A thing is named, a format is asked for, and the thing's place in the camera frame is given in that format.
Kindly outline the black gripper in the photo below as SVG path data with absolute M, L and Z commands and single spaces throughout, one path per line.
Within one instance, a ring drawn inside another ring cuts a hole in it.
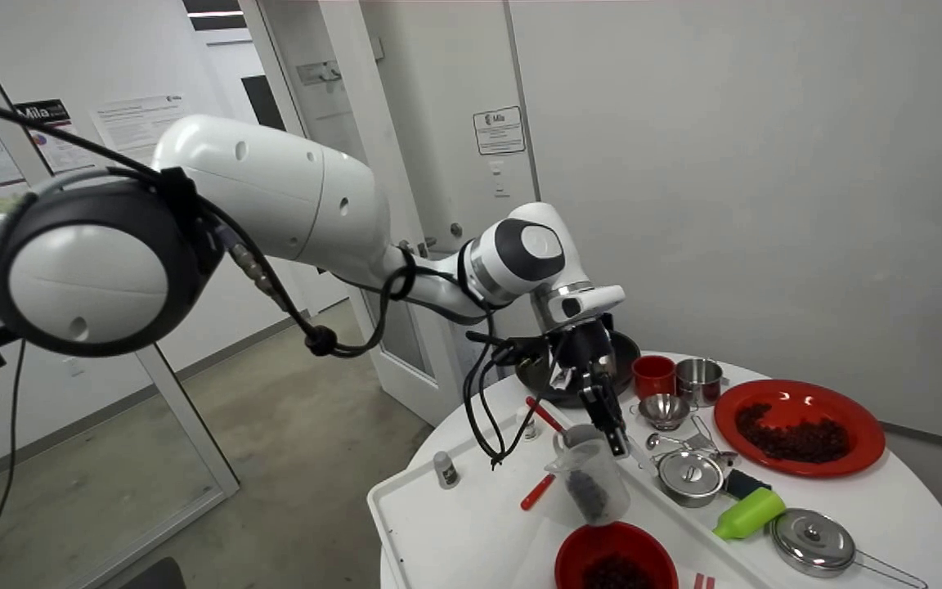
M 629 428 L 619 397 L 607 393 L 615 343 L 603 322 L 579 323 L 557 342 L 549 385 L 570 393 L 591 417 L 610 456 L 629 451 Z

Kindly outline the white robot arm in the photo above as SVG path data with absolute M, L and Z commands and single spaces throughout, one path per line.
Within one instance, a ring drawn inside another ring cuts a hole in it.
M 364 162 L 210 114 L 173 122 L 148 167 L 60 175 L 0 209 L 0 350 L 135 353 L 194 310 L 218 261 L 281 297 L 279 260 L 453 323 L 525 297 L 541 319 L 529 343 L 553 353 L 606 441 L 629 445 L 607 384 L 625 292 L 589 281 L 557 206 L 522 202 L 426 260 L 389 236 L 389 197 Z

